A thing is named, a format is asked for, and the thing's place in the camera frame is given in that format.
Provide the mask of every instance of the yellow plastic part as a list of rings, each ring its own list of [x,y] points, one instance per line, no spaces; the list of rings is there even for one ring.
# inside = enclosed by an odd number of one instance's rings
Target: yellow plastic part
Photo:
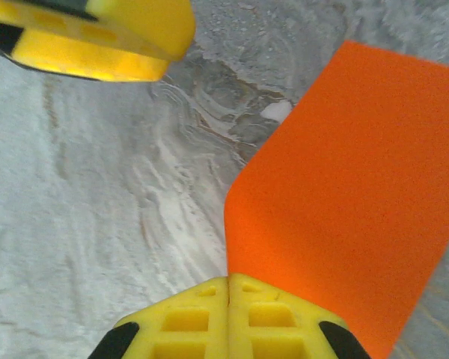
[[[227,278],[208,280],[126,316],[140,330],[123,359],[227,358]]]
[[[114,326],[114,339],[104,339],[90,359],[369,358],[356,351],[338,357],[320,328],[323,322],[349,331],[344,320],[315,304],[232,274],[126,316]],[[128,342],[124,334],[117,336],[120,328],[136,324]],[[124,354],[111,354],[123,341]]]
[[[156,81],[183,58],[195,35],[189,0],[88,0],[83,14],[90,19],[26,0],[0,0],[0,23],[25,29],[5,55],[68,75]]]
[[[243,274],[230,275],[230,359],[335,359],[319,323],[335,314]]]

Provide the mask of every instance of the black plastic part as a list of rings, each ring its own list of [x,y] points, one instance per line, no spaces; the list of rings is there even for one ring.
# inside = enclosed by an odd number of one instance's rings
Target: black plastic part
[[[0,52],[10,55],[22,33],[23,28],[0,23]]]
[[[135,322],[111,329],[88,359],[121,359],[139,330],[140,326]]]
[[[98,21],[98,19],[85,11],[88,0],[23,0],[32,5],[47,7],[61,13],[76,16],[88,21]]]
[[[337,359],[371,359],[356,337],[347,329],[332,322],[321,322],[320,328]]]

